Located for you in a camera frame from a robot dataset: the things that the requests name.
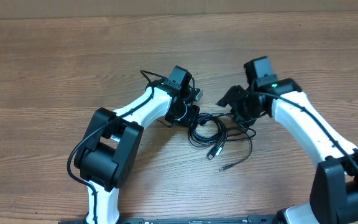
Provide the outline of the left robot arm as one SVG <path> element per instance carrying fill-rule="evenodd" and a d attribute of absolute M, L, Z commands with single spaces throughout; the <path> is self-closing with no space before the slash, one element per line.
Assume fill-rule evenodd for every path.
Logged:
<path fill-rule="evenodd" d="M 68 175 L 88 190 L 89 210 L 80 223 L 119 221 L 119 189 L 132 171 L 144 130 L 159 118 L 169 127 L 193 126 L 202 94 L 192 74 L 175 66 L 169 77 L 148 80 L 144 93 L 127 106 L 94 112 L 67 160 Z"/>

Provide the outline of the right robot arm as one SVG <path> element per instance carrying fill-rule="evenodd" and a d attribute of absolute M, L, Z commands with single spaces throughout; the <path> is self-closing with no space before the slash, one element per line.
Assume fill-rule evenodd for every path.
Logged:
<path fill-rule="evenodd" d="M 269 115 L 298 141 L 316 169 L 308 202 L 279 210 L 268 223 L 357 222 L 358 147 L 313 108 L 294 79 L 279 79 L 268 57 L 245 63 L 244 70 L 249 86 L 230 87 L 217 104 L 230 106 L 234 121 L 246 126 Z"/>

